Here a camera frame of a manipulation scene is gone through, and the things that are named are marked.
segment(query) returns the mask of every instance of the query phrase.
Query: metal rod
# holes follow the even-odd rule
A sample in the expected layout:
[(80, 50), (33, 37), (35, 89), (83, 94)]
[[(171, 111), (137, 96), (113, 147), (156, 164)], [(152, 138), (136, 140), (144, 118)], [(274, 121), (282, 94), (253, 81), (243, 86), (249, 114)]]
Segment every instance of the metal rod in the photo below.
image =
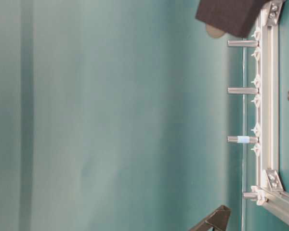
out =
[(228, 94), (257, 94), (257, 88), (228, 88)]
[(253, 136), (228, 136), (229, 143), (258, 143), (259, 139)]
[(257, 200), (258, 199), (258, 194), (255, 192), (244, 192), (243, 193), (243, 199), (244, 200)]
[(253, 40), (229, 40), (228, 47), (258, 47), (259, 42)]

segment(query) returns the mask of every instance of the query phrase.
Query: dark gray foam block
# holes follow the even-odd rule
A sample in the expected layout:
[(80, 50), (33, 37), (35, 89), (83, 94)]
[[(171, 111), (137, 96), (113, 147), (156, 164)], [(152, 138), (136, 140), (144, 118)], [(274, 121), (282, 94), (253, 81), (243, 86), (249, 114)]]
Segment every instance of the dark gray foam block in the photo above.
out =
[(201, 0), (196, 19), (231, 35), (246, 38), (269, 0)]

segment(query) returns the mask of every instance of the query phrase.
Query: metal bar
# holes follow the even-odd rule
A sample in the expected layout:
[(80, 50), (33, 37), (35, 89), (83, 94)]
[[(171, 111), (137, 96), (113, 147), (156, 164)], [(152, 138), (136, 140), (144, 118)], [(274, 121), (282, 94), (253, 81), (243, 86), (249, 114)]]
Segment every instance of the metal bar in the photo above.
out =
[(257, 88), (228, 88), (228, 94), (257, 94)]
[[(248, 86), (248, 48), (244, 47), (242, 49), (243, 57), (242, 57), (242, 86), (246, 88)], [(248, 107), (247, 107), (248, 96), (243, 94), (242, 97), (242, 135), (247, 136), (247, 115), (248, 115)], [(246, 192), (247, 190), (247, 144), (242, 145), (242, 188), (241, 192)], [(247, 201), (241, 200), (241, 231), (246, 230), (246, 206)]]
[(228, 47), (257, 47), (257, 41), (253, 40), (229, 40)]

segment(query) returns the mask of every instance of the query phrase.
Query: beige disc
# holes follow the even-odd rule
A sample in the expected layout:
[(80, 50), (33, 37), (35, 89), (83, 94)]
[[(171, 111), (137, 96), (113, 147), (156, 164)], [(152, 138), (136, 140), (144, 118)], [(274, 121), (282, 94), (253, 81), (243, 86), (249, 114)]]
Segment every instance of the beige disc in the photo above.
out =
[(223, 36), (225, 34), (224, 31), (217, 29), (213, 26), (210, 26), (208, 24), (206, 24), (206, 29), (207, 29), (207, 33), (212, 37), (212, 38), (220, 38), (221, 36)]

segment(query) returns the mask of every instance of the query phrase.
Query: teal backdrop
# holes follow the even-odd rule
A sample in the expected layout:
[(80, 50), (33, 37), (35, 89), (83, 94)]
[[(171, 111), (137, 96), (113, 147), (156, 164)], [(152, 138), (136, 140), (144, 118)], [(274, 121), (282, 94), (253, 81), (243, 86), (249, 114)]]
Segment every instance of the teal backdrop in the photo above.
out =
[(242, 50), (198, 3), (0, 0), (0, 231), (240, 230)]

